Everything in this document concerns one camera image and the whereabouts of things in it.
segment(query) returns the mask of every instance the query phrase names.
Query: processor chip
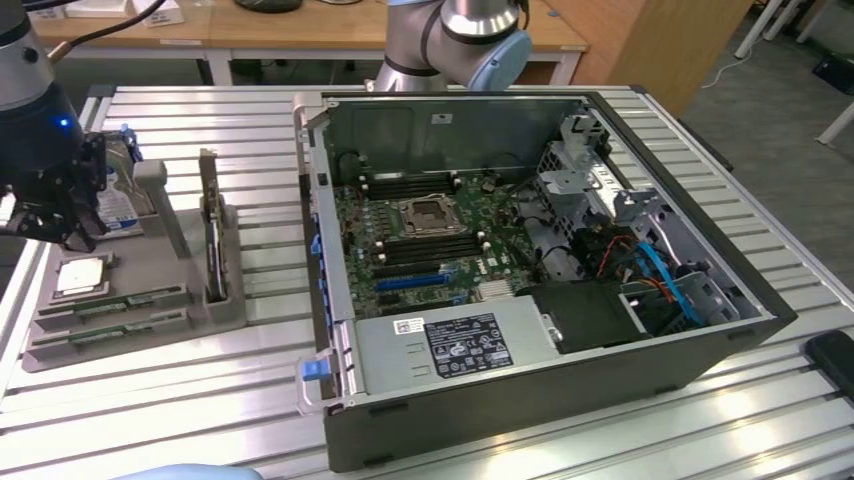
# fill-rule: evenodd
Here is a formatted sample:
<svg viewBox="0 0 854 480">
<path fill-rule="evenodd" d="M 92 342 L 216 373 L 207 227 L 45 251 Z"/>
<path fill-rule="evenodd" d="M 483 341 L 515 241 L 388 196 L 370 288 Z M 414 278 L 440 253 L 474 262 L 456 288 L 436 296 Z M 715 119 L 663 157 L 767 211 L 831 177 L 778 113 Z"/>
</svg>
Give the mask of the processor chip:
<svg viewBox="0 0 854 480">
<path fill-rule="evenodd" d="M 63 263 L 56 279 L 56 293 L 63 296 L 77 295 L 95 290 L 104 275 L 104 259 L 81 258 Z"/>
</svg>

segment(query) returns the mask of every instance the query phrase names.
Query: motherboard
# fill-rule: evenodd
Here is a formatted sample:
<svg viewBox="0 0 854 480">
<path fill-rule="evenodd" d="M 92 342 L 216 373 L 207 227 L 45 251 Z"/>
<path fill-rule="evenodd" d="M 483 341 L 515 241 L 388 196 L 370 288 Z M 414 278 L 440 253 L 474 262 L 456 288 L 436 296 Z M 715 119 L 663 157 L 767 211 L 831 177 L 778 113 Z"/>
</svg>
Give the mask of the motherboard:
<svg viewBox="0 0 854 480">
<path fill-rule="evenodd" d="M 519 214 L 524 183 L 444 172 L 336 188 L 356 318 L 511 296 L 540 281 L 524 222 L 546 220 Z"/>
</svg>

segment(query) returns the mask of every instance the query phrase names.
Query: blue cable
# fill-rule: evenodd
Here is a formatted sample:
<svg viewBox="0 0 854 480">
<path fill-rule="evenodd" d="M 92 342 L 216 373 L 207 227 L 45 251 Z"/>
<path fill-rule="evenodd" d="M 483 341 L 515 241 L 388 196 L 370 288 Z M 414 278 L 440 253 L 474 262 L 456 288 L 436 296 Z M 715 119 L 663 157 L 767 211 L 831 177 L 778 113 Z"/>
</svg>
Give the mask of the blue cable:
<svg viewBox="0 0 854 480">
<path fill-rule="evenodd" d="M 679 303 L 679 307 L 682 307 L 682 312 L 685 313 L 685 316 L 698 326 L 702 327 L 705 325 L 703 321 L 701 320 L 699 315 L 697 315 L 697 312 L 694 311 L 691 302 L 689 302 L 687 298 L 685 298 L 685 296 L 682 295 L 682 292 L 679 291 L 679 287 L 677 287 L 677 283 L 673 281 L 673 278 L 670 277 L 670 272 L 667 271 L 667 265 L 665 265 L 665 262 L 662 262 L 662 259 L 658 256 L 658 253 L 653 249 L 653 246 L 646 242 L 638 242 L 638 249 L 643 253 L 646 253 L 647 256 L 650 257 L 650 260 L 653 260 L 653 265 L 655 265 L 655 268 L 662 274 L 662 278 L 665 279 L 667 288 L 670 288 L 670 292 L 673 293 L 673 296 L 675 297 L 677 302 Z"/>
</svg>

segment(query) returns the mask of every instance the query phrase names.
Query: cardboard box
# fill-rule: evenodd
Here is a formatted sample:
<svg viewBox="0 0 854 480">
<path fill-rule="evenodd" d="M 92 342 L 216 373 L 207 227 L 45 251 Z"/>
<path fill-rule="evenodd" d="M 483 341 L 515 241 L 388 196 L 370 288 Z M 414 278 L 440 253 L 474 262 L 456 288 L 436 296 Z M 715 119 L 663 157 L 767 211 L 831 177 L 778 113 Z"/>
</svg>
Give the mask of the cardboard box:
<svg viewBox="0 0 854 480">
<path fill-rule="evenodd" d="M 65 5 L 67 17 L 128 18 L 133 16 L 131 0 L 77 0 Z"/>
<path fill-rule="evenodd" d="M 63 7 L 52 7 L 29 12 L 31 20 L 57 20 L 60 18 L 65 18 L 65 10 Z"/>
<path fill-rule="evenodd" d="M 154 3 L 154 0 L 133 0 L 133 8 L 136 13 L 148 8 L 148 5 Z M 147 27 L 162 27 L 164 25 L 174 25 L 176 23 L 184 23 L 184 15 L 182 13 L 182 7 L 175 0 L 166 0 L 166 3 L 151 14 L 151 16 L 143 20 L 143 25 Z"/>
</svg>

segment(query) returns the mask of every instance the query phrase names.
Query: cpu socket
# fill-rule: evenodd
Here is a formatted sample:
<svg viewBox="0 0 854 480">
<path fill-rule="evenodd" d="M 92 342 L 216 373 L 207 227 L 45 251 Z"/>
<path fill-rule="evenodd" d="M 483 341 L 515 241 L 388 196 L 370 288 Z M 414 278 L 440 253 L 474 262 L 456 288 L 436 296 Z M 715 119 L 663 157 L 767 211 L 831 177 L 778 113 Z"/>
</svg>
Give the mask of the cpu socket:
<svg viewBox="0 0 854 480">
<path fill-rule="evenodd" d="M 399 208 L 407 236 L 448 235 L 466 230 L 454 201 L 442 194 L 400 202 Z"/>
</svg>

